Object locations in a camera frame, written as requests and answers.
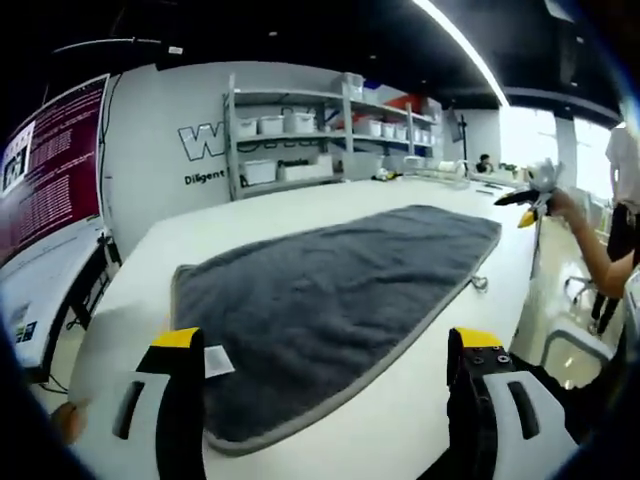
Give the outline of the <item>person's right hand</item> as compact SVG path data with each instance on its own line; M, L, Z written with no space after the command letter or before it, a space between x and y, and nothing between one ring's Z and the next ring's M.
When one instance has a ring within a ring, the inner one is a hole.
M562 218L572 230L584 230L588 227L581 209L564 190L554 189L547 205L548 213Z

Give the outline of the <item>person's left hand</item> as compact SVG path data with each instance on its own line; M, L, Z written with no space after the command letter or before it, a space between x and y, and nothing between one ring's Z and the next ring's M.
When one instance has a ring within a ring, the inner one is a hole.
M51 424L65 445L73 444L86 428L89 404L89 399L67 401L50 414Z

